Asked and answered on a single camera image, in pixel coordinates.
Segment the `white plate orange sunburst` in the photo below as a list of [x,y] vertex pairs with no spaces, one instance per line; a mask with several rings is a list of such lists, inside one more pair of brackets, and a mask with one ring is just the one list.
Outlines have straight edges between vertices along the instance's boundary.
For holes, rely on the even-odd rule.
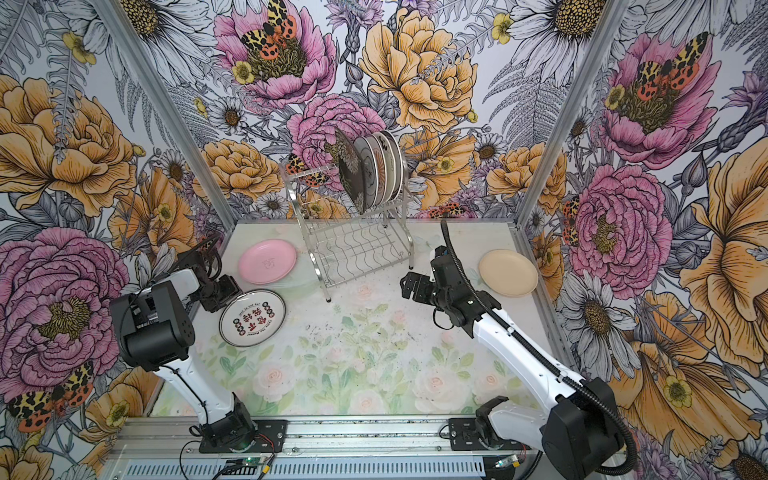
[[387,138],[381,133],[373,133],[371,139],[374,142],[374,157],[377,162],[378,171],[376,205],[381,205],[388,201],[391,196],[391,188],[389,187],[391,174],[390,145]]

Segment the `white plate red characters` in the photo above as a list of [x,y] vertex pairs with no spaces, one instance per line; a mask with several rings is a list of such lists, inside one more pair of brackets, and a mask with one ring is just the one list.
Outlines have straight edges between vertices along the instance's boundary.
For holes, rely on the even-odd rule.
[[256,346],[279,331],[286,313],[285,301],[276,292],[267,289],[245,292],[223,310],[219,334],[236,348]]

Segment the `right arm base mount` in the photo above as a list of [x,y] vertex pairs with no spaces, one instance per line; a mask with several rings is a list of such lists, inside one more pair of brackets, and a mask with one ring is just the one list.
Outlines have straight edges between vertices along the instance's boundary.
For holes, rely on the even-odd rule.
[[447,421],[447,436],[453,451],[522,451],[525,445],[501,439],[486,421],[475,417],[453,417]]

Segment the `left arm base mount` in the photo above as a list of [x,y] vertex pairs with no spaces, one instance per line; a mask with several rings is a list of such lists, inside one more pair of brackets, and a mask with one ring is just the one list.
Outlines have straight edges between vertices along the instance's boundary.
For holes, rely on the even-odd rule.
[[222,419],[203,426],[199,451],[203,454],[280,453],[287,427],[286,420],[260,419],[251,426],[243,426]]

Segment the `beige round plate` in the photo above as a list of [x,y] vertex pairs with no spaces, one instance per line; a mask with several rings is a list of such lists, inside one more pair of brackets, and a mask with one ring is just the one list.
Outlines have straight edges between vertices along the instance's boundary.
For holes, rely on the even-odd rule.
[[509,298],[528,295],[538,285],[536,266],[512,250],[489,251],[479,261],[478,271],[488,287]]

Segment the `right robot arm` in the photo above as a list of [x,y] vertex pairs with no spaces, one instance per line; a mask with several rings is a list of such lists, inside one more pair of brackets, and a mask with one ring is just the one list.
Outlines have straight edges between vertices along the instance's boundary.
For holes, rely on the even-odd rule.
[[430,266],[428,275],[408,272],[401,278],[402,297],[446,314],[453,327],[494,353],[540,407],[525,413],[506,395],[485,402],[470,429],[478,444],[487,450],[538,450],[566,479],[631,471],[637,447],[618,415],[613,390],[600,379],[585,380],[536,344],[492,295],[472,286],[449,248],[436,248]]

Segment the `cream plate floral pattern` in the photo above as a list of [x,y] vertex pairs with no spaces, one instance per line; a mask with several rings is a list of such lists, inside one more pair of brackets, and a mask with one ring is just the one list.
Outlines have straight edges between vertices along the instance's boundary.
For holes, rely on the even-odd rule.
[[394,167],[395,182],[394,182],[393,192],[390,199],[394,201],[399,197],[402,189],[402,182],[403,182],[402,154],[394,136],[389,131],[384,131],[384,135],[387,137],[392,150],[391,156],[392,156],[392,162]]

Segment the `white plate black emblem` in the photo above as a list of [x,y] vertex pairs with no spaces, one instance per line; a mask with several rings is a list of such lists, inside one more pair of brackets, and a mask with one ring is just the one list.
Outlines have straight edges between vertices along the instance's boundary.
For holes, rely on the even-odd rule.
[[366,137],[359,137],[354,147],[360,157],[364,181],[364,210],[368,211],[375,205],[378,193],[378,169],[373,153],[372,144]]

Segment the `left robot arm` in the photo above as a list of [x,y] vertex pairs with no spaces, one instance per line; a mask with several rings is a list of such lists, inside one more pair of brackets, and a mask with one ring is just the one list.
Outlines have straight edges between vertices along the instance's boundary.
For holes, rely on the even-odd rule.
[[219,234],[182,253],[170,271],[137,293],[110,302],[120,358],[153,372],[194,409],[195,434],[205,445],[244,451],[256,427],[243,402],[210,374],[197,356],[195,329],[188,310],[200,306],[217,313],[242,293],[222,272]]

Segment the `dark square floral plate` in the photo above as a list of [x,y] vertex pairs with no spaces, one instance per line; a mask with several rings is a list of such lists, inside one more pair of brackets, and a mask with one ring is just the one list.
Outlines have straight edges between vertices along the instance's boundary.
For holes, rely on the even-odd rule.
[[352,200],[356,210],[363,214],[366,209],[366,186],[362,160],[353,143],[338,128],[335,129],[335,163],[339,171],[341,183],[347,195]]

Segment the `white plate green red rim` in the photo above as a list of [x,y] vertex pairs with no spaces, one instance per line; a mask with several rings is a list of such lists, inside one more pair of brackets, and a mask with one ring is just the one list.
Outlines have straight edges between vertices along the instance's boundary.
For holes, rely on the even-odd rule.
[[408,180],[408,160],[406,155],[406,148],[403,140],[404,136],[399,135],[397,140],[397,146],[398,151],[400,155],[400,166],[401,166],[401,189],[400,189],[400,196],[403,200],[406,200],[408,197],[408,187],[407,187],[407,180]]

